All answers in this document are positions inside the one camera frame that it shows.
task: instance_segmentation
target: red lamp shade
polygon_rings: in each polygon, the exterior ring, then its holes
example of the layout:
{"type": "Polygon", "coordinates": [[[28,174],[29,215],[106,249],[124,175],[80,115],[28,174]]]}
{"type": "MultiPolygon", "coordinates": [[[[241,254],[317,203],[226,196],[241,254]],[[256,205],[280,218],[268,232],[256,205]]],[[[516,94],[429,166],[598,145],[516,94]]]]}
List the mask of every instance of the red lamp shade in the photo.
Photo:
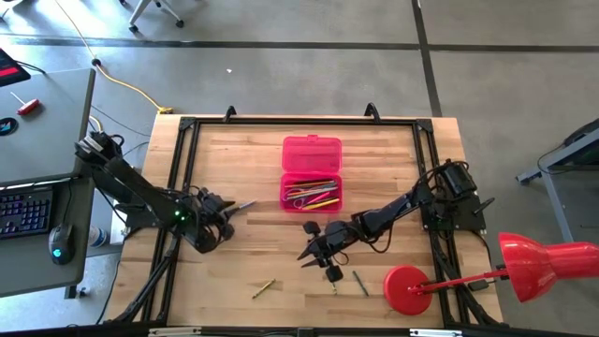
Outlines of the red lamp shade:
{"type": "Polygon", "coordinates": [[[500,233],[499,245],[520,301],[545,294],[559,279],[599,277],[599,247],[589,242],[544,246],[518,234],[500,233]]]}

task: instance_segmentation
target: pink plastic box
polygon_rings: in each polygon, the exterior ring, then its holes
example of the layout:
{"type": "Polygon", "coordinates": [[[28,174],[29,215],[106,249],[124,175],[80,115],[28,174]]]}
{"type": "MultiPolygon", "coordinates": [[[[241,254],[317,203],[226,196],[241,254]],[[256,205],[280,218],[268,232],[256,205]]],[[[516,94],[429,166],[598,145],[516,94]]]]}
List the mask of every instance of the pink plastic box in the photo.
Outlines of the pink plastic box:
{"type": "MultiPolygon", "coordinates": [[[[343,206],[343,185],[341,170],[341,141],[336,138],[320,138],[317,135],[307,137],[287,137],[283,140],[283,170],[279,202],[287,212],[338,212],[343,206]],[[294,206],[295,200],[284,200],[285,192],[291,189],[287,185],[320,179],[332,179],[338,188],[330,191],[327,198],[339,198],[339,202],[315,210],[302,210],[294,206]]],[[[310,201],[317,196],[309,196],[310,201]]]]}

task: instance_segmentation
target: pink lid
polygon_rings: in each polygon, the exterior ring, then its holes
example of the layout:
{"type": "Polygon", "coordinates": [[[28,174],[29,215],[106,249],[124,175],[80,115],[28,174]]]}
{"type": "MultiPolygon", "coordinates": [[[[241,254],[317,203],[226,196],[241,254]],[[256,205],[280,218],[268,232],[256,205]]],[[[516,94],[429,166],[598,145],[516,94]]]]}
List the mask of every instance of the pink lid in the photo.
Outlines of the pink lid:
{"type": "Polygon", "coordinates": [[[317,135],[287,137],[283,140],[283,169],[337,173],[341,169],[341,141],[317,135]]]}

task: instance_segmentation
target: keyboard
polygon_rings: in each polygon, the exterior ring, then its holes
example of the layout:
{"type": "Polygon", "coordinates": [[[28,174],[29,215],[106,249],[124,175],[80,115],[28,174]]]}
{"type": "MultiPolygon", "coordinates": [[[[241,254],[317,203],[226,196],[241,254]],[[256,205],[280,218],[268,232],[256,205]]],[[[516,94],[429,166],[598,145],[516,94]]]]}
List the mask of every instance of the keyboard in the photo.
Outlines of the keyboard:
{"type": "Polygon", "coordinates": [[[0,240],[50,231],[51,186],[0,191],[0,240]]]}

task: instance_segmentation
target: red object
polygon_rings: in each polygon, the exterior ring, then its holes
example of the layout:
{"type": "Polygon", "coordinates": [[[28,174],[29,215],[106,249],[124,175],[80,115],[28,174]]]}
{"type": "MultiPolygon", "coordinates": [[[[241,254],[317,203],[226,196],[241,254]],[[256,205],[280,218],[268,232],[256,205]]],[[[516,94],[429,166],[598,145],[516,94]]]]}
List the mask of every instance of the red object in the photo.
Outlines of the red object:
{"type": "Polygon", "coordinates": [[[599,277],[599,247],[589,242],[544,246],[518,234],[500,233],[499,245],[520,301],[545,294],[559,279],[599,277]]]}
{"type": "Polygon", "coordinates": [[[416,267],[399,266],[387,274],[385,298],[398,312],[418,315],[431,304],[434,290],[480,279],[507,275],[518,299],[526,301],[545,294],[559,279],[599,277],[599,247],[589,242],[544,246],[518,234],[500,233],[499,245],[505,262],[503,270],[429,284],[416,267]]]}
{"type": "Polygon", "coordinates": [[[19,72],[19,69],[17,69],[16,67],[2,69],[2,70],[0,70],[0,77],[16,74],[18,72],[19,72]]]}
{"type": "Polygon", "coordinates": [[[414,266],[393,268],[383,283],[383,293],[395,311],[404,315],[422,314],[432,301],[432,294],[415,294],[410,287],[429,281],[427,275],[414,266]]]}
{"type": "MultiPolygon", "coordinates": [[[[281,177],[280,206],[287,212],[338,212],[343,206],[343,184],[339,176],[341,169],[342,144],[336,138],[320,138],[317,135],[307,137],[287,137],[283,140],[282,166],[285,174],[281,177]],[[294,200],[284,200],[295,182],[332,179],[338,188],[330,191],[327,198],[339,198],[339,202],[314,210],[301,210],[293,206],[294,200]]],[[[311,200],[318,195],[309,196],[311,200]]]]}
{"type": "Polygon", "coordinates": [[[33,111],[39,105],[39,99],[32,99],[29,102],[23,104],[18,110],[17,114],[20,116],[24,116],[29,112],[33,111]]]}

